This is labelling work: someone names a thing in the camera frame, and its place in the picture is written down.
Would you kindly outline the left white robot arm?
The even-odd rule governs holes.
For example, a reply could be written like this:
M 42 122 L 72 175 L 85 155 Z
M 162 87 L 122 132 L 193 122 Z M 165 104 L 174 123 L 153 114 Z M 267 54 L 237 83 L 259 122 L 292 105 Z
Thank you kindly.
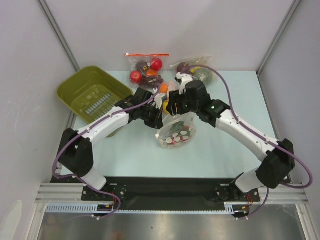
M 142 120 L 153 129 L 163 127 L 163 103 L 168 96 L 158 89 L 138 88 L 134 95 L 120 100 L 105 115 L 78 130 L 66 129 L 61 137 L 55 162 L 62 164 L 70 176 L 81 179 L 91 186 L 92 194 L 99 200 L 110 195 L 107 179 L 94 166 L 95 146 L 132 121 Z

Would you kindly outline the polka dot strawberry bag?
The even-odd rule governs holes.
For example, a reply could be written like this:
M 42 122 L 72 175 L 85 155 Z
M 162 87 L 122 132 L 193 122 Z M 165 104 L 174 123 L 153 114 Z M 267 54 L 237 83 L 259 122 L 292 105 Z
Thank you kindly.
M 164 149 L 178 148 L 190 142 L 196 134 L 195 114 L 167 115 L 163 119 L 163 127 L 155 134 L 155 139 Z

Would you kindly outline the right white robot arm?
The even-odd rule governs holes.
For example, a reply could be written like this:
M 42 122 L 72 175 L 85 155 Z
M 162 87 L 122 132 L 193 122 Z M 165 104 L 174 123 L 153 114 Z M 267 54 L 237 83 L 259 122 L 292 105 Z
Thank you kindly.
M 183 90 L 170 91 L 166 110 L 173 116 L 195 113 L 201 121 L 235 138 L 261 161 L 258 168 L 233 180 L 230 194 L 237 201 L 242 201 L 253 189 L 277 188 L 295 167 L 295 160 L 289 155 L 293 152 L 293 144 L 289 140 L 259 138 L 260 132 L 248 131 L 233 115 L 228 104 L 211 99 L 199 80 L 187 83 Z

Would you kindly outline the fake strawberry bunch with leaves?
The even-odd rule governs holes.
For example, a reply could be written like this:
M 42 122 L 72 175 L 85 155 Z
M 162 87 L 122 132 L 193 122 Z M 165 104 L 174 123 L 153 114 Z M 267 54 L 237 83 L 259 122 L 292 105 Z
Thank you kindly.
M 185 121 L 179 121 L 174 123 L 170 130 L 168 137 L 172 138 L 174 143 L 184 142 L 194 134 L 193 128 Z

